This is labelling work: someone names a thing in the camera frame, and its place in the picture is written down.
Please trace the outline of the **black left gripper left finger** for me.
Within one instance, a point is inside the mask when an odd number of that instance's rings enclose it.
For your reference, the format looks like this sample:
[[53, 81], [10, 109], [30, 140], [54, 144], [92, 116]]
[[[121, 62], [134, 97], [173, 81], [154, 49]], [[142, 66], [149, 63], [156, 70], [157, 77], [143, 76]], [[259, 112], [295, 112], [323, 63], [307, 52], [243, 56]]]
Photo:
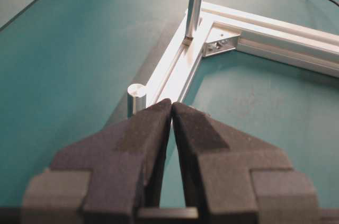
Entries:
[[30, 180], [23, 223], [133, 223], [158, 206], [171, 127], [171, 101], [59, 150]]

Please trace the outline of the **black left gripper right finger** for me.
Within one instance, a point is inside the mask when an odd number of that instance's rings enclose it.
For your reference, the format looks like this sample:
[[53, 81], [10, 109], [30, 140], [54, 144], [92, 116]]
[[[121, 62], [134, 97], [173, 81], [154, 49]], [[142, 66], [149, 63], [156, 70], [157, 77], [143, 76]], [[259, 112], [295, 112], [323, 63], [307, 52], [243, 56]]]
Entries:
[[172, 106], [185, 201], [205, 223], [319, 223], [316, 190], [279, 147]]

